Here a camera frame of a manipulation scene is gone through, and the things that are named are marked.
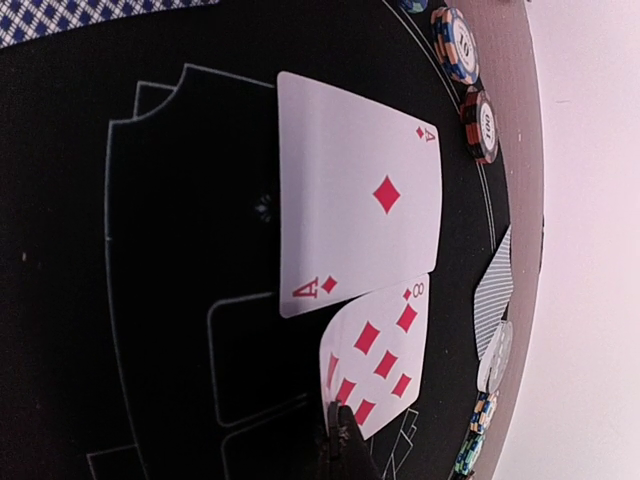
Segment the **bent playing card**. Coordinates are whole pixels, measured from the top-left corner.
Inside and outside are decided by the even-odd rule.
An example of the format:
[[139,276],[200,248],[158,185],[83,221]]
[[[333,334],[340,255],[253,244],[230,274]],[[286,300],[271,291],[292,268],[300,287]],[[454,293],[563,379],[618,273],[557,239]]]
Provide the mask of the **bent playing card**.
[[364,295],[342,308],[320,342],[323,406],[349,405],[365,439],[420,393],[429,275]]
[[442,179],[433,125],[278,75],[280,313],[291,317],[434,269]]

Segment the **black table surface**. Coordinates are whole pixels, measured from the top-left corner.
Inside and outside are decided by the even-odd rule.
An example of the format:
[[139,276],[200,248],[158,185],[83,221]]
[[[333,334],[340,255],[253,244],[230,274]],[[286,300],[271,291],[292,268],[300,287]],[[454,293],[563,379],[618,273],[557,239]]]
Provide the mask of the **black table surface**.
[[[477,394],[473,290],[509,206],[499,157],[489,220],[464,89],[403,18],[373,0],[224,2],[0,50],[7,478],[314,478],[317,345],[339,306],[277,314],[280,71],[438,127],[440,248],[398,477],[449,476]],[[414,18],[429,38],[429,13]],[[180,88],[140,90],[131,120],[139,80]],[[402,419],[370,444],[381,469]]]

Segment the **red diamond symbol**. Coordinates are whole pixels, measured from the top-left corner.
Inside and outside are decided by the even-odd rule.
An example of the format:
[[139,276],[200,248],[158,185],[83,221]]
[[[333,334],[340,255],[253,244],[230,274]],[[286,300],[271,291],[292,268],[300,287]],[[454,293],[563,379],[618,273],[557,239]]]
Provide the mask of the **red diamond symbol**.
[[402,395],[404,395],[404,392],[409,386],[410,382],[411,382],[411,377],[408,377],[403,373],[402,376],[400,377],[400,380],[398,380],[398,383],[396,383],[396,386],[393,388],[393,391],[391,393],[393,395],[396,395],[398,398],[402,398]]
[[380,375],[382,378],[386,379],[387,375],[389,375],[389,372],[395,365],[396,360],[398,360],[398,357],[396,357],[393,353],[387,350],[384,354],[384,357],[382,357],[382,360],[378,364],[378,367],[376,368],[375,372],[373,373],[376,373]]
[[333,290],[333,287],[335,287],[337,284],[338,282],[336,281],[336,279],[333,278],[331,275],[329,275],[327,279],[324,281],[324,283],[321,285],[321,288],[325,292],[331,293],[331,290]]
[[336,395],[336,400],[340,402],[342,405],[347,404],[347,400],[349,399],[349,395],[353,392],[356,384],[350,382],[346,378],[342,380],[342,385],[340,385],[340,390],[338,390],[338,395]]
[[336,373],[336,367],[338,366],[338,357],[333,353],[329,357],[329,371],[327,372],[327,388],[331,388],[331,382],[333,381],[333,374]]
[[401,329],[403,329],[406,333],[409,333],[409,329],[411,328],[411,324],[418,316],[418,312],[416,312],[411,305],[407,305],[404,307],[404,312],[400,315],[400,318],[396,322]]
[[389,213],[391,208],[395,205],[395,203],[400,198],[400,192],[396,190],[396,187],[389,180],[389,176],[384,177],[384,180],[378,187],[378,189],[373,192],[373,196],[380,202],[382,208],[384,208],[385,213]]
[[371,325],[369,322],[362,329],[362,333],[360,337],[358,337],[358,341],[355,343],[354,347],[360,350],[362,353],[367,355],[369,350],[371,349],[371,345],[376,341],[380,335],[380,330]]
[[369,414],[371,413],[371,410],[373,410],[373,407],[375,406],[376,406],[375,403],[362,400],[362,403],[360,404],[360,406],[358,407],[358,410],[354,415],[356,422],[358,422],[358,425],[362,426],[364,422],[367,421],[367,417],[369,416]]

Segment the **pink wall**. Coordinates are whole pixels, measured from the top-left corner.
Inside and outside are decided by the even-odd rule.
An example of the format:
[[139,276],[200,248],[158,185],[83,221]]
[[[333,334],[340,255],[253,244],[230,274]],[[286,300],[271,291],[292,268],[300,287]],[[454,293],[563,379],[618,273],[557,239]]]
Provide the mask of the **pink wall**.
[[640,2],[528,4],[545,252],[496,480],[640,476]]

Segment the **blue checkered fabric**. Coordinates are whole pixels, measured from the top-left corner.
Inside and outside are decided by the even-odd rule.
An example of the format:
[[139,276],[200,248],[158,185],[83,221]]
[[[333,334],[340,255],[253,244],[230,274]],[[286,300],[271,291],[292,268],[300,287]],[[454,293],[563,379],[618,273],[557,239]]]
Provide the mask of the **blue checkered fabric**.
[[0,0],[0,48],[94,23],[219,0]]

